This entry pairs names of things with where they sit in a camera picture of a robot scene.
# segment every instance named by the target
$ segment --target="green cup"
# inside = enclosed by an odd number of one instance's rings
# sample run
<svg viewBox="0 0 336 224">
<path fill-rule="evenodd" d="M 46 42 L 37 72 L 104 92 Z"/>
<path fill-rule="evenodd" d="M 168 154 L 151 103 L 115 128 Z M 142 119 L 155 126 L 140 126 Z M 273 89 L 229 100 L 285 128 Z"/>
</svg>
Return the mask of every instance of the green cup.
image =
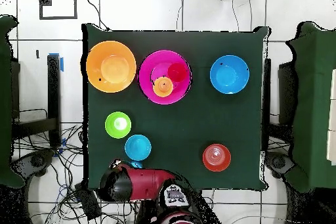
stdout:
<svg viewBox="0 0 336 224">
<path fill-rule="evenodd" d="M 131 120 L 123 112 L 113 112 L 106 118 L 105 130 L 113 138 L 124 138 L 131 131 Z"/>
</svg>

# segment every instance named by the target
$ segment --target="orange bowl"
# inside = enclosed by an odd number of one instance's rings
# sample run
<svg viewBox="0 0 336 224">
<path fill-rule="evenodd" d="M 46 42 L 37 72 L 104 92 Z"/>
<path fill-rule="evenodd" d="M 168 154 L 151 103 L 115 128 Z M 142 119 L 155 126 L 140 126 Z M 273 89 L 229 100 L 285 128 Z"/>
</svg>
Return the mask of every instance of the orange bowl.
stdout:
<svg viewBox="0 0 336 224">
<path fill-rule="evenodd" d="M 117 41 L 98 43 L 87 56 L 87 77 L 93 87 L 105 93 L 116 93 L 127 88 L 136 70 L 132 51 Z"/>
</svg>

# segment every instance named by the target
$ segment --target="white floor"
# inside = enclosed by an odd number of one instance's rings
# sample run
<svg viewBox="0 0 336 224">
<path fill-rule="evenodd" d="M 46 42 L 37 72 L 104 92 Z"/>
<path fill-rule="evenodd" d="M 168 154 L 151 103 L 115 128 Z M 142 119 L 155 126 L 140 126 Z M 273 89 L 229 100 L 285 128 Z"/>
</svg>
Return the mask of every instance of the white floor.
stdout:
<svg viewBox="0 0 336 224">
<path fill-rule="evenodd" d="M 68 16 L 73 13 L 72 0 L 52 0 L 51 7 L 44 7 L 45 15 Z M 232 11 L 232 0 L 90 0 L 100 11 L 101 20 L 111 30 L 211 30 L 236 32 L 238 25 Z M 269 26 L 272 33 L 268 44 L 268 57 L 272 59 L 271 114 L 279 114 L 278 77 L 279 64 L 292 60 L 285 41 L 295 37 L 297 25 L 314 21 L 331 30 L 336 27 L 335 0 L 234 0 L 239 31 L 248 32 L 257 26 Z M 82 23 L 100 25 L 98 14 L 87 0 L 77 0 L 77 20 L 40 20 L 39 0 L 0 0 L 0 14 L 18 18 L 19 25 L 9 33 L 14 56 L 21 63 L 20 109 L 47 109 L 47 55 L 59 53 L 64 58 L 61 77 L 62 128 L 81 125 L 83 120 L 82 79 L 79 62 L 82 54 Z M 43 111 L 23 112 L 21 120 L 35 120 L 45 116 Z M 270 117 L 277 122 L 277 116 Z M 80 146 L 77 135 L 71 143 Z M 18 158 L 26 150 L 16 150 Z M 74 163 L 83 162 L 81 156 Z M 58 170 L 59 181 L 64 183 L 62 164 L 57 158 L 52 163 Z M 81 180 L 81 167 L 72 166 L 74 183 Z M 287 198 L 284 183 L 273 178 L 265 169 L 266 191 L 205 190 L 204 196 L 213 197 L 213 210 L 222 224 L 284 224 Z M 31 215 L 49 213 L 59 194 L 59 185 L 52 168 L 42 178 L 33 178 L 29 193 Z M 122 213 L 122 204 L 103 207 L 106 213 Z M 33 217 L 35 224 L 43 224 L 46 215 Z M 132 214 L 127 222 L 132 221 Z M 103 224 L 112 224 L 104 219 Z M 78 224 L 76 220 L 63 224 Z"/>
</svg>

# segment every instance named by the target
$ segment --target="small red cup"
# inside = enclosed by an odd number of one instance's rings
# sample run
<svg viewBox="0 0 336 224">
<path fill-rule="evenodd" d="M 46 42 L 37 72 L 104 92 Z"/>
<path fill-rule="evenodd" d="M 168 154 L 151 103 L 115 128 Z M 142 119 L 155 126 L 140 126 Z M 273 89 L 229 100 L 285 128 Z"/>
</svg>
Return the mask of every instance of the small red cup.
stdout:
<svg viewBox="0 0 336 224">
<path fill-rule="evenodd" d="M 231 153 L 221 144 L 212 144 L 203 152 L 203 163 L 210 171 L 223 171 L 230 165 L 230 162 Z"/>
</svg>

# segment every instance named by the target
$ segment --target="red cup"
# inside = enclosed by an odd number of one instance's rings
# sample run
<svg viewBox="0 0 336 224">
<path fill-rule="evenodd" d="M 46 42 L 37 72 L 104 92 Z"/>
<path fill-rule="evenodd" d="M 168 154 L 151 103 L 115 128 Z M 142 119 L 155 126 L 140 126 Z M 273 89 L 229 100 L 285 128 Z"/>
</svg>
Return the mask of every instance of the red cup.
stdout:
<svg viewBox="0 0 336 224">
<path fill-rule="evenodd" d="M 187 75 L 188 71 L 183 64 L 175 63 L 168 67 L 168 77 L 173 82 L 182 82 L 186 79 Z"/>
<path fill-rule="evenodd" d="M 231 153 L 221 144 L 212 144 L 203 152 L 203 163 L 210 171 L 223 171 L 229 166 L 230 162 Z"/>
</svg>

